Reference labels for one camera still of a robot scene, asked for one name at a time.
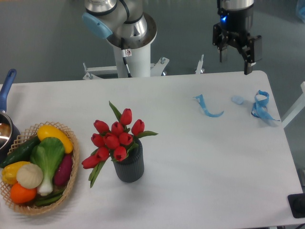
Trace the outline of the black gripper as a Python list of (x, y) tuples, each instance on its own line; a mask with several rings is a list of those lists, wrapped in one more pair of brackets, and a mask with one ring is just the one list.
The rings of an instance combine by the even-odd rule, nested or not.
[(213, 26), (213, 45), (219, 51), (220, 62), (227, 61), (228, 46), (238, 50), (244, 59), (244, 75), (262, 59), (262, 36), (252, 36), (253, 0), (218, 0), (220, 20)]

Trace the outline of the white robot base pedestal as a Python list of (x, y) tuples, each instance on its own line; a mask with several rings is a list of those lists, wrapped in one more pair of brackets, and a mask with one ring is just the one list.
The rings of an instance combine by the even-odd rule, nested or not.
[(137, 49), (122, 49), (113, 46), (115, 66), (86, 67), (83, 63), (84, 80), (101, 79), (103, 75), (115, 74), (118, 78), (165, 76), (165, 68), (170, 60), (161, 57), (156, 63), (151, 63), (151, 43)]

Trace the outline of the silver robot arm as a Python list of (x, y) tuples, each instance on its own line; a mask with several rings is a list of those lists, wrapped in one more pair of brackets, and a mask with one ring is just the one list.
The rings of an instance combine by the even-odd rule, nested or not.
[[(97, 37), (112, 46), (116, 65), (89, 68), (92, 72), (110, 74), (119, 78), (164, 75), (169, 59), (162, 57), (151, 63), (151, 43), (157, 34), (154, 19), (143, 12), (141, 0), (86, 0), (82, 20)], [(226, 57), (227, 47), (237, 49), (244, 60), (244, 74), (252, 72), (253, 65), (262, 59), (262, 36), (251, 36), (254, 1), (219, 0), (219, 22), (213, 26), (212, 43), (217, 47), (220, 61)]]

